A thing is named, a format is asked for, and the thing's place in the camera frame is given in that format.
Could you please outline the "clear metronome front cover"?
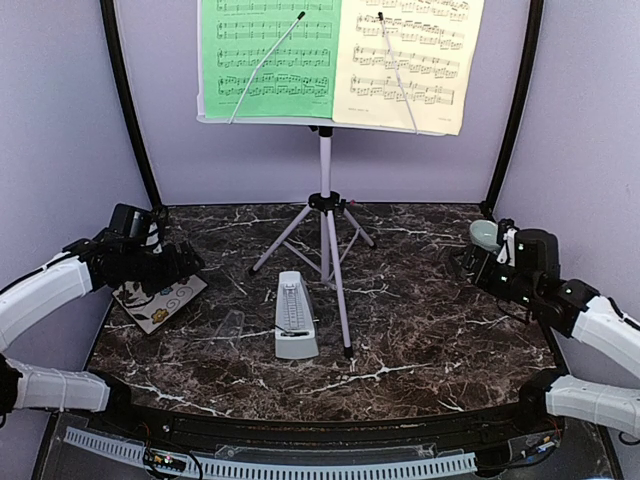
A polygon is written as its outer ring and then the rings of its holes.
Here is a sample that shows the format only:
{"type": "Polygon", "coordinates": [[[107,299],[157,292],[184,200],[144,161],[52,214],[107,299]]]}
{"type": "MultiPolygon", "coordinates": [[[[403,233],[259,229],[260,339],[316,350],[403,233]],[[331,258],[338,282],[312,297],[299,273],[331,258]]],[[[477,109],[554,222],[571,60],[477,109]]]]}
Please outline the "clear metronome front cover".
{"type": "Polygon", "coordinates": [[[213,335],[205,341],[202,353],[204,355],[236,356],[244,324],[245,314],[239,310],[230,310],[217,326],[213,335]]]}

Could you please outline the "white metronome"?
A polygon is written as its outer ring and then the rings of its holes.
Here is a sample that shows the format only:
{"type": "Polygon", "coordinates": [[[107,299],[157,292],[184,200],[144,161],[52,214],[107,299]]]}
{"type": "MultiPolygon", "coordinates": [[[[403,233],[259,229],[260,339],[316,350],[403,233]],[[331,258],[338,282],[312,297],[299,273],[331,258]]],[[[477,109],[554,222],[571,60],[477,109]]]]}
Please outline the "white metronome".
{"type": "Polygon", "coordinates": [[[312,302],[298,271],[279,274],[275,318],[275,356],[282,360],[317,357],[312,302]]]}

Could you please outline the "white perforated music stand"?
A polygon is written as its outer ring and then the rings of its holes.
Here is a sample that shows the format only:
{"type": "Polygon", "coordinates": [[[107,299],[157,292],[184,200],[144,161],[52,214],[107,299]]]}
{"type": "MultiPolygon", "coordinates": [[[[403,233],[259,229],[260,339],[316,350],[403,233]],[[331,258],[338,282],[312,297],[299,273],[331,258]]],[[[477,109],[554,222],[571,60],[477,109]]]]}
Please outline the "white perforated music stand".
{"type": "MultiPolygon", "coordinates": [[[[333,121],[332,116],[329,119],[321,118],[244,118],[236,122],[226,122],[219,119],[207,120],[199,116],[201,121],[207,123],[267,123],[267,124],[301,124],[308,126],[316,132],[319,138],[319,158],[320,158],[320,189],[317,193],[312,194],[306,205],[307,212],[317,212],[320,221],[320,242],[321,242],[321,259],[314,264],[314,269],[319,273],[322,282],[332,286],[336,291],[343,288],[341,262],[344,258],[344,251],[338,246],[336,219],[338,216],[347,216],[348,209],[344,199],[332,189],[332,139],[336,128],[364,128],[383,131],[399,131],[407,132],[415,135],[433,135],[419,134],[403,130],[385,130],[376,127],[366,127],[350,124],[338,124],[333,121]]],[[[433,135],[433,136],[456,136],[456,135],[433,135]]]]}

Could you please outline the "green sheet music page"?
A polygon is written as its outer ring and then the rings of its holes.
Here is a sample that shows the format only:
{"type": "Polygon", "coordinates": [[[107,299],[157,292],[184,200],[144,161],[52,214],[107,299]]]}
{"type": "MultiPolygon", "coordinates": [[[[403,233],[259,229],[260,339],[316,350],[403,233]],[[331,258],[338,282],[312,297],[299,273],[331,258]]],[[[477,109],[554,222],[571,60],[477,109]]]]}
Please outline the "green sheet music page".
{"type": "Polygon", "coordinates": [[[331,118],[341,7],[334,0],[199,2],[199,116],[331,118]]]}

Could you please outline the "yellow sheet music page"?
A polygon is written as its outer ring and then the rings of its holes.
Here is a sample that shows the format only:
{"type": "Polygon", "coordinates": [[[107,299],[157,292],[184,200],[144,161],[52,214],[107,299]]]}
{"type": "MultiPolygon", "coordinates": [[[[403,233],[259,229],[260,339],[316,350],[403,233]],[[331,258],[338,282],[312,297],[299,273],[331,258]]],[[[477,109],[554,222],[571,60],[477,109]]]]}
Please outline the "yellow sheet music page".
{"type": "Polygon", "coordinates": [[[332,119],[458,135],[481,27],[481,1],[345,1],[332,119]]]}

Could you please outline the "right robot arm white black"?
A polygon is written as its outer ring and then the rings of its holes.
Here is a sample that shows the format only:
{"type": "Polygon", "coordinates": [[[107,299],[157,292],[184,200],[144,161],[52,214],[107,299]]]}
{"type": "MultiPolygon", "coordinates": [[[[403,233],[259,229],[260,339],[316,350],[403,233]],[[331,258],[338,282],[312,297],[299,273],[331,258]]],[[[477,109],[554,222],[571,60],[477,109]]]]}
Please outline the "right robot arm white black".
{"type": "MultiPolygon", "coordinates": [[[[557,237],[520,229],[510,219],[477,220],[455,272],[499,301],[523,307],[527,318],[587,345],[632,375],[639,373],[639,323],[611,297],[579,279],[561,277],[557,237]]],[[[519,390],[510,424],[534,432],[549,416],[570,417],[639,435],[639,393],[544,369],[519,390]]]]}

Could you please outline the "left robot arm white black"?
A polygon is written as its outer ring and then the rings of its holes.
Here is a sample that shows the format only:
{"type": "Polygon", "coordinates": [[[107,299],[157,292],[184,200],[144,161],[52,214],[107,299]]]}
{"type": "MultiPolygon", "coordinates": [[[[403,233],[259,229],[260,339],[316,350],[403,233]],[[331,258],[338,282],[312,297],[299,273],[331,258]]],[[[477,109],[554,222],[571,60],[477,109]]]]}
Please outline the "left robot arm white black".
{"type": "Polygon", "coordinates": [[[1,412],[101,412],[120,436],[141,427],[126,388],[81,366],[98,329],[105,286],[139,283],[158,293],[204,265],[187,243],[81,239],[1,290],[1,412]]]}

